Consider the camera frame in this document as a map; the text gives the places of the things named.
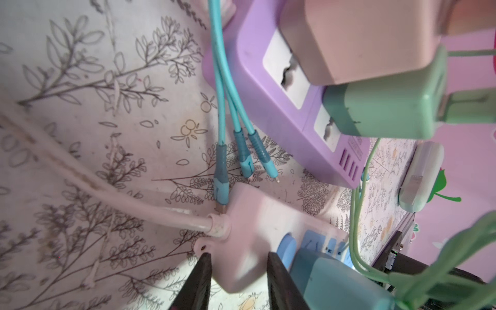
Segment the blue charger plug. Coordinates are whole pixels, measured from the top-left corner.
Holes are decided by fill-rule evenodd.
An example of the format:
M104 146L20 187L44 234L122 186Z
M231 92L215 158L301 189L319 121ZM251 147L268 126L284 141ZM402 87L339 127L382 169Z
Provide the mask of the blue charger plug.
M290 275L310 309L395 309L381 286L324 253L301 249Z

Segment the pink charger plug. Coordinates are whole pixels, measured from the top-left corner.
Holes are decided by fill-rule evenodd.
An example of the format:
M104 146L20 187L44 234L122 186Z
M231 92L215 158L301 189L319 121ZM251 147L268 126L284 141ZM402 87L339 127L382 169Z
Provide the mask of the pink charger plug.
M288 1L280 32L313 85L428 66L443 36L495 27L494 1Z

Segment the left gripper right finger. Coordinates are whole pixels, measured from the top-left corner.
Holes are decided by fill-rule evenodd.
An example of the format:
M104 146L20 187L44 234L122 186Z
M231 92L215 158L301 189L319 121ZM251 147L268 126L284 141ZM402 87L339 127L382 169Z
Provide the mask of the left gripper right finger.
M309 310L288 270L274 252L267 257L267 284L271 310Z

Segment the green charger plug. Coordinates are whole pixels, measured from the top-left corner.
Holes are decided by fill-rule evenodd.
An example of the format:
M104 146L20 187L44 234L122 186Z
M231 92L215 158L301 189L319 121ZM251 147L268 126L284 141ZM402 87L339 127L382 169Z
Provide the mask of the green charger plug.
M427 140L440 122L495 123L495 88L446 93L449 58L494 55L440 46L425 68L328 86L322 104L342 134L365 138Z
M422 288L422 276L391 272L389 283L395 287L395 301L401 309L418 309L429 299Z

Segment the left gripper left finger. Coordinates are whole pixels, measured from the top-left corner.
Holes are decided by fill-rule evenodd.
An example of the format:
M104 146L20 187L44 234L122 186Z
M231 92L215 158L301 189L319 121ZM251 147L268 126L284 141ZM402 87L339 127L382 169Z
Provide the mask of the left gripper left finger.
M211 254L204 253L197 261L169 310L207 310L212 280Z

